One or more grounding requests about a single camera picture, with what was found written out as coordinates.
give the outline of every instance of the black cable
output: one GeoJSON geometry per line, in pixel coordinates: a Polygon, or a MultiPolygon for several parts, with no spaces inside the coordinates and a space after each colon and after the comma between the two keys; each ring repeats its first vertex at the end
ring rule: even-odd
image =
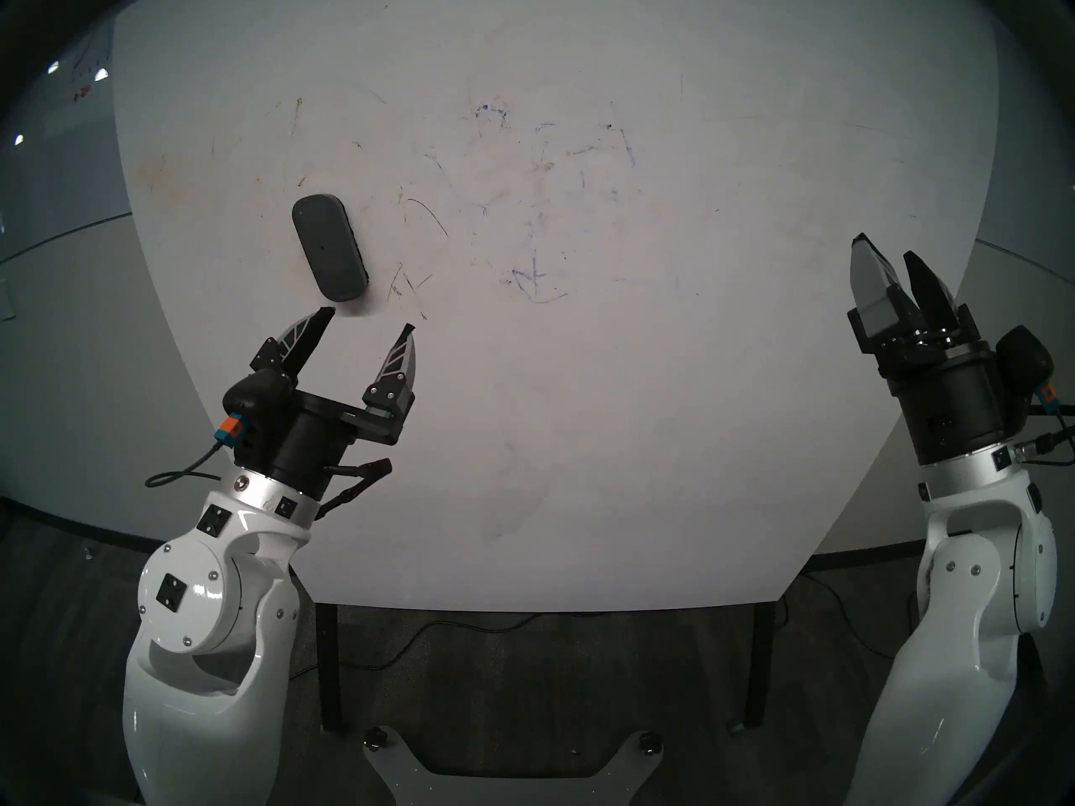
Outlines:
{"type": "Polygon", "coordinates": [[[915,619],[918,617],[918,592],[912,590],[911,594],[907,595],[907,635],[914,635],[915,619]]]}
{"type": "Polygon", "coordinates": [[[421,627],[419,627],[418,632],[412,635],[411,639],[406,644],[404,644],[403,647],[386,662],[383,662],[381,664],[355,664],[353,662],[341,661],[340,664],[344,667],[350,667],[352,670],[356,671],[370,671],[370,672],[386,671],[393,664],[396,664],[396,662],[398,662],[400,659],[403,658],[406,651],[411,649],[411,647],[414,645],[416,641],[418,641],[418,636],[420,636],[424,632],[426,632],[426,630],[430,630],[434,627],[458,627],[461,630],[470,630],[471,632],[475,633],[487,633],[488,635],[501,635],[503,633],[513,633],[516,630],[520,630],[531,621],[536,621],[543,615],[545,615],[545,613],[534,613],[533,615],[528,615],[521,621],[513,623],[511,627],[503,627],[500,629],[475,627],[474,624],[463,623],[462,621],[441,621],[441,620],[427,621],[421,627]]]}
{"type": "MultiPolygon", "coordinates": [[[[1066,462],[1052,462],[1045,459],[1028,459],[1027,461],[1023,462],[1023,464],[1041,464],[1041,465],[1048,465],[1051,467],[1071,467],[1072,465],[1075,465],[1075,438],[1072,437],[1073,434],[1075,434],[1075,427],[1067,427],[1067,422],[1064,421],[1064,415],[1061,411],[1057,411],[1057,420],[1060,422],[1060,432],[1048,433],[1047,435],[1049,436],[1049,442],[1054,446],[1056,446],[1057,444],[1060,443],[1061,440],[1066,438],[1067,444],[1071,445],[1072,448],[1072,458],[1069,459],[1066,462]]],[[[1038,452],[1041,454],[1048,451],[1043,451],[1041,450],[1041,448],[1038,448],[1038,452]]]]}
{"type": "Polygon", "coordinates": [[[384,479],[392,472],[392,463],[388,459],[378,459],[375,462],[367,462],[357,467],[328,465],[325,471],[341,476],[361,476],[363,479],[358,485],[353,485],[350,488],[341,491],[328,502],[321,503],[321,507],[317,509],[317,516],[314,517],[315,520],[319,520],[333,508],[339,508],[341,505],[347,504],[377,481],[377,479],[384,479]]]}
{"type": "Polygon", "coordinates": [[[296,671],[295,673],[292,673],[290,676],[287,677],[288,681],[290,681],[291,679],[297,679],[302,674],[310,673],[310,671],[314,671],[314,670],[317,670],[317,662],[314,662],[313,664],[307,664],[301,671],[296,671]]]}
{"type": "MultiPolygon", "coordinates": [[[[349,661],[341,661],[340,665],[342,667],[350,667],[352,670],[356,671],[368,671],[368,672],[386,671],[392,665],[395,665],[400,659],[402,659],[404,654],[406,654],[406,651],[411,649],[412,645],[414,645],[414,643],[418,641],[418,637],[424,632],[426,632],[426,630],[430,630],[433,627],[458,627],[461,630],[470,630],[471,632],[475,633],[486,633],[487,635],[502,635],[503,633],[513,633],[516,630],[521,630],[531,621],[536,621],[539,618],[546,615],[568,615],[572,618],[598,618],[600,616],[607,615],[607,613],[534,613],[533,615],[528,615],[521,621],[513,623],[511,627],[500,627],[500,628],[475,627],[474,624],[463,623],[462,621],[447,621],[447,620],[427,621],[426,623],[424,623],[421,627],[418,628],[418,631],[414,635],[412,635],[411,638],[407,639],[407,643],[404,644],[403,647],[399,651],[397,651],[397,653],[392,656],[392,658],[390,658],[388,661],[383,662],[381,664],[356,664],[349,661]]],[[[302,670],[292,673],[290,676],[288,676],[288,679],[290,680],[298,678],[304,673],[310,673],[310,671],[315,670],[316,667],[317,667],[316,663],[310,664],[303,667],[302,670]]]]}
{"type": "MultiPolygon", "coordinates": [[[[1061,404],[1059,411],[1061,416],[1075,416],[1075,404],[1061,404]]],[[[1027,411],[1027,415],[1030,416],[1052,416],[1055,413],[1046,413],[1045,407],[1041,404],[1031,404],[1030,409],[1027,411]]]]}
{"type": "Polygon", "coordinates": [[[783,630],[785,627],[788,625],[788,622],[791,620],[791,608],[788,606],[787,592],[780,595],[780,603],[784,604],[784,620],[778,624],[774,624],[773,627],[774,630],[783,630]]]}
{"type": "Polygon", "coordinates": [[[822,589],[827,589],[829,591],[829,593],[833,598],[836,599],[836,605],[840,607],[840,614],[842,616],[844,616],[844,621],[847,623],[847,629],[850,631],[851,637],[855,638],[855,641],[857,641],[859,644],[861,644],[863,647],[865,647],[868,650],[870,650],[870,652],[872,652],[874,656],[878,656],[882,659],[887,659],[888,661],[892,661],[892,659],[895,658],[895,656],[889,656],[887,652],[882,652],[880,650],[875,650],[873,647],[871,647],[869,644],[866,644],[864,641],[862,641],[859,637],[859,634],[857,632],[855,632],[855,625],[851,623],[851,619],[847,615],[847,608],[844,606],[844,600],[840,596],[840,593],[835,589],[833,589],[831,586],[829,586],[828,584],[826,584],[823,580],[818,580],[813,575],[808,575],[806,573],[801,573],[801,576],[804,577],[804,578],[806,578],[807,580],[813,580],[815,584],[817,584],[822,589]]]}
{"type": "Polygon", "coordinates": [[[205,456],[195,462],[192,465],[183,469],[182,471],[164,471],[160,474],[154,474],[148,479],[145,480],[146,488],[160,488],[162,485],[168,485],[174,483],[176,479],[182,479],[184,476],[200,476],[202,479],[216,479],[220,481],[219,476],[214,476],[213,474],[196,473],[195,469],[200,467],[204,464],[213,454],[224,447],[224,442],[216,442],[213,447],[206,451],[205,456]]]}

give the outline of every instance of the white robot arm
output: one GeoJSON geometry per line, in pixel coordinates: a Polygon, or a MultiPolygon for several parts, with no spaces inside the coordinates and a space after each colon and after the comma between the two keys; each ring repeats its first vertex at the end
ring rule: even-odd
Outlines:
{"type": "Polygon", "coordinates": [[[907,256],[916,306],[863,235],[852,245],[849,313],[864,352],[900,399],[922,471],[921,623],[892,664],[847,796],[849,806],[943,806],[989,744],[1016,683],[1019,634],[1045,625],[1057,578],[1052,526],[1010,438],[1052,363],[1022,327],[980,341],[966,306],[907,256]],[[948,534],[952,514],[1007,505],[1018,519],[948,534]]]}
{"type": "Polygon", "coordinates": [[[149,806],[260,806],[269,798],[299,614],[288,562],[319,513],[391,471],[387,460],[336,462],[356,438],[399,437],[414,400],[413,328],[403,330],[367,389],[367,408],[358,409],[295,389],[332,314],[322,308],[280,341],[269,339],[250,364],[255,373],[225,395],[231,417],[217,436],[234,447],[236,466],[209,494],[197,526],[157,549],[142,571],[124,737],[149,806]],[[363,481],[321,505],[333,475],[363,481]],[[248,661],[240,680],[199,659],[224,653],[248,661]]]}

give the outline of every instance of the black table leg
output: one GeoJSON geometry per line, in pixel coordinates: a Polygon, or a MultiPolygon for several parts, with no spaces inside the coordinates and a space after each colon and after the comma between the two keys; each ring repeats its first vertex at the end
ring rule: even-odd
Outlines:
{"type": "Polygon", "coordinates": [[[317,635],[317,686],[321,694],[321,730],[343,731],[340,704],[340,637],[335,604],[314,604],[317,635]]]}
{"type": "Polygon", "coordinates": [[[748,728],[759,728],[765,718],[769,675],[773,664],[773,635],[776,632],[776,601],[754,605],[754,633],[750,636],[750,677],[746,686],[743,719],[728,723],[728,733],[741,734],[748,728]]]}

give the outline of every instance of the power cord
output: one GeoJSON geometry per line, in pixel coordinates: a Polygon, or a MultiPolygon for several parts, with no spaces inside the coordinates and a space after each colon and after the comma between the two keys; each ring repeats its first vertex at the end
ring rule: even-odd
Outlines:
{"type": "Polygon", "coordinates": [[[216,481],[220,481],[219,476],[214,476],[213,474],[203,474],[197,472],[196,469],[200,467],[206,461],[209,461],[209,458],[213,456],[213,454],[215,454],[221,447],[224,447],[224,442],[216,442],[213,445],[213,447],[209,449],[205,456],[203,456],[192,465],[184,467],[182,471],[164,471],[163,473],[154,474],[153,476],[150,476],[148,479],[145,480],[145,487],[160,488],[162,485],[169,485],[171,483],[174,483],[176,479],[182,479],[184,476],[200,476],[202,479],[215,479],[216,481]]]}
{"type": "MultiPolygon", "coordinates": [[[[510,627],[499,627],[499,628],[476,627],[475,624],[463,623],[462,621],[447,621],[438,619],[435,621],[427,621],[421,627],[419,627],[418,631],[407,639],[407,643],[404,644],[396,652],[396,654],[392,656],[392,658],[390,658],[386,662],[382,662],[381,664],[356,664],[355,662],[341,661],[340,666],[350,667],[352,670],[356,671],[368,671],[371,673],[376,673],[378,671],[386,671],[389,667],[393,666],[400,659],[402,659],[406,654],[406,651],[411,649],[411,647],[414,645],[416,641],[418,641],[418,638],[421,636],[422,633],[425,633],[427,630],[431,630],[434,627],[457,627],[460,630],[470,630],[471,632],[485,633],[486,635],[503,635],[504,633],[513,633],[516,630],[521,630],[528,623],[536,621],[539,618],[542,618],[543,616],[546,615],[567,615],[571,618],[598,618],[600,616],[608,615],[608,613],[534,613],[533,615],[528,615],[521,621],[517,621],[516,623],[513,623],[510,627]]],[[[290,676],[288,676],[288,680],[297,679],[299,676],[310,673],[311,671],[316,668],[317,668],[316,662],[313,664],[307,664],[305,667],[302,667],[301,670],[298,670],[290,676]]]]}
{"type": "Polygon", "coordinates": [[[784,593],[780,595],[780,604],[784,606],[784,620],[778,624],[773,625],[773,630],[779,632],[791,621],[791,607],[788,606],[788,595],[784,593]]]}
{"type": "Polygon", "coordinates": [[[918,627],[918,592],[911,590],[907,595],[907,635],[913,635],[918,627]]]}
{"type": "Polygon", "coordinates": [[[1037,449],[1038,456],[1042,454],[1047,454],[1052,450],[1054,447],[1059,445],[1065,438],[1067,444],[1072,448],[1072,458],[1066,462],[1052,462],[1047,459],[1027,459],[1023,460],[1023,464],[1042,464],[1049,465],[1051,467],[1071,467],[1075,465],[1075,427],[1067,427],[1067,422],[1064,420],[1064,415],[1061,411],[1057,411],[1057,420],[1060,422],[1059,433],[1045,433],[1034,440],[1034,446],[1037,449]]]}
{"type": "Polygon", "coordinates": [[[350,488],[338,493],[331,500],[321,503],[321,506],[317,509],[317,516],[314,517],[315,520],[319,520],[333,508],[339,508],[341,505],[347,504],[378,479],[384,479],[392,472],[392,463],[388,459],[378,459],[375,462],[368,462],[357,467],[330,465],[325,470],[334,475],[361,476],[364,478],[358,485],[353,485],[350,488]]]}
{"type": "Polygon", "coordinates": [[[822,589],[828,590],[829,594],[831,594],[833,598],[836,599],[836,606],[840,607],[840,614],[842,616],[844,616],[844,621],[847,623],[847,630],[848,630],[848,632],[850,632],[851,637],[855,641],[857,641],[859,644],[861,644],[863,647],[865,647],[868,650],[870,650],[870,652],[872,652],[874,656],[877,656],[877,657],[879,657],[882,659],[887,659],[888,661],[892,661],[895,658],[895,656],[889,656],[887,652],[882,652],[880,650],[875,650],[873,647],[871,647],[869,644],[866,644],[864,641],[862,641],[861,637],[859,637],[859,634],[857,632],[855,632],[855,625],[851,623],[851,619],[847,615],[847,608],[844,606],[844,599],[842,599],[840,596],[840,593],[835,589],[833,589],[831,586],[829,586],[828,584],[826,584],[823,580],[818,580],[816,577],[814,577],[813,575],[806,574],[805,572],[801,573],[801,577],[804,577],[807,580],[813,580],[815,584],[817,584],[822,589]]]}
{"type": "MultiPolygon", "coordinates": [[[[847,623],[847,629],[850,631],[851,636],[855,638],[855,641],[857,641],[859,644],[861,644],[863,647],[865,647],[868,650],[870,650],[870,652],[874,653],[875,656],[879,656],[883,659],[892,660],[892,659],[895,658],[894,656],[889,656],[887,653],[882,652],[880,650],[875,650],[873,647],[871,647],[869,644],[866,644],[865,642],[863,642],[862,638],[859,637],[859,634],[857,632],[855,632],[855,628],[851,625],[850,618],[848,618],[848,616],[847,616],[847,609],[844,607],[844,601],[840,596],[840,594],[836,592],[836,590],[834,590],[828,584],[826,584],[826,582],[823,582],[821,580],[818,580],[817,578],[815,578],[812,575],[803,574],[802,576],[805,577],[805,578],[807,578],[807,579],[809,579],[809,580],[813,580],[818,586],[820,586],[820,587],[829,590],[829,592],[832,594],[832,596],[836,599],[836,604],[840,606],[840,611],[844,616],[844,621],[847,623]]],[[[915,598],[915,593],[912,592],[908,595],[908,599],[907,599],[907,624],[908,624],[908,627],[913,625],[913,623],[912,623],[912,616],[911,616],[911,600],[914,599],[914,598],[915,598]]],[[[780,595],[780,604],[783,604],[783,606],[784,606],[784,620],[780,623],[778,623],[778,624],[775,625],[775,628],[774,628],[775,630],[783,630],[791,621],[791,608],[790,608],[790,606],[788,604],[788,596],[786,594],[785,595],[780,595]]],[[[407,639],[406,644],[404,644],[396,652],[396,654],[392,656],[386,662],[382,662],[381,664],[357,664],[355,662],[342,661],[341,660],[340,661],[340,666],[341,667],[349,667],[350,670],[356,670],[356,671],[367,671],[367,672],[370,672],[370,673],[376,673],[376,672],[379,672],[379,671],[386,671],[389,667],[395,666],[399,662],[399,660],[402,659],[407,653],[407,651],[411,649],[411,647],[414,646],[415,642],[417,642],[418,638],[421,637],[421,635],[427,630],[431,630],[434,627],[456,627],[456,628],[458,628],[460,630],[470,630],[471,632],[485,633],[486,635],[503,635],[504,633],[512,633],[512,632],[515,632],[516,630],[521,630],[528,623],[536,621],[539,618],[541,618],[543,616],[546,616],[546,615],[567,615],[567,616],[569,616],[571,618],[598,618],[600,616],[608,615],[608,613],[534,613],[532,615],[528,615],[522,620],[517,621],[516,623],[511,624],[510,627],[499,627],[499,628],[476,627],[475,624],[463,623],[462,621],[448,621],[448,620],[440,620],[440,619],[438,619],[438,620],[434,620],[434,621],[427,621],[421,627],[419,627],[418,630],[417,630],[417,632],[415,632],[414,635],[412,635],[407,639]]],[[[305,674],[310,673],[311,671],[315,671],[315,670],[317,670],[317,662],[314,662],[313,664],[307,664],[305,667],[301,667],[300,670],[297,670],[295,673],[292,673],[290,676],[288,676],[288,679],[289,680],[290,679],[297,679],[297,678],[299,678],[299,676],[304,676],[305,674]]]]}

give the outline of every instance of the wall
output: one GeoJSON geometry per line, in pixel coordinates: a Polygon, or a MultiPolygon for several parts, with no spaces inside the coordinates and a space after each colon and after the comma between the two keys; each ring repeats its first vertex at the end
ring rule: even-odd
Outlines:
{"type": "Polygon", "coordinates": [[[1027,46],[1070,120],[1075,120],[1075,12],[1066,0],[986,0],[1027,46]]]}
{"type": "Polygon", "coordinates": [[[164,322],[133,219],[0,263],[0,279],[17,313],[0,322],[0,493],[158,539],[189,530],[212,483],[142,480],[205,452],[216,422],[164,322]]]}
{"type": "Polygon", "coordinates": [[[359,604],[778,595],[895,418],[832,344],[850,238],[958,285],[995,134],[974,0],[141,0],[115,63],[207,409],[322,302],[310,192],[344,202],[371,290],[303,387],[356,400],[417,327],[397,474],[295,560],[359,604]]]}
{"type": "Polygon", "coordinates": [[[57,59],[0,124],[0,260],[130,213],[112,107],[112,20],[57,59]],[[102,68],[110,76],[95,81],[102,68]]]}
{"type": "Polygon", "coordinates": [[[1075,127],[997,23],[997,148],[978,239],[1075,283],[1075,127]]]}

